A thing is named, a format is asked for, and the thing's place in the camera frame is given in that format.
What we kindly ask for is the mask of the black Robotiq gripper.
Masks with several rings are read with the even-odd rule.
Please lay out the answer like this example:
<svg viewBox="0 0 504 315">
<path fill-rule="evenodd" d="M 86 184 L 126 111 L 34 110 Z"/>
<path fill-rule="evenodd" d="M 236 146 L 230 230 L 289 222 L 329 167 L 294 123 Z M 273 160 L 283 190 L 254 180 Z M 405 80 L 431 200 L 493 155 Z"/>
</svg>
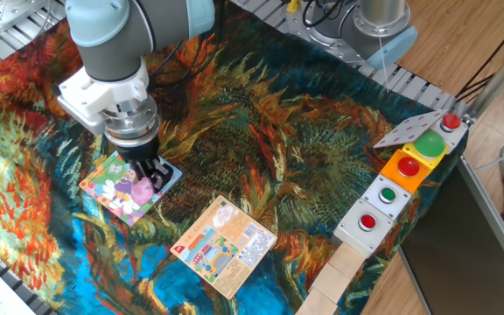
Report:
<svg viewBox="0 0 504 315">
<path fill-rule="evenodd" d="M 159 140 L 155 137 L 149 142 L 135 146 L 116 146 L 121 158 L 130 164 L 138 181 L 150 179 L 155 192 L 159 192 L 172 178 L 173 169 L 158 157 Z"/>
</svg>

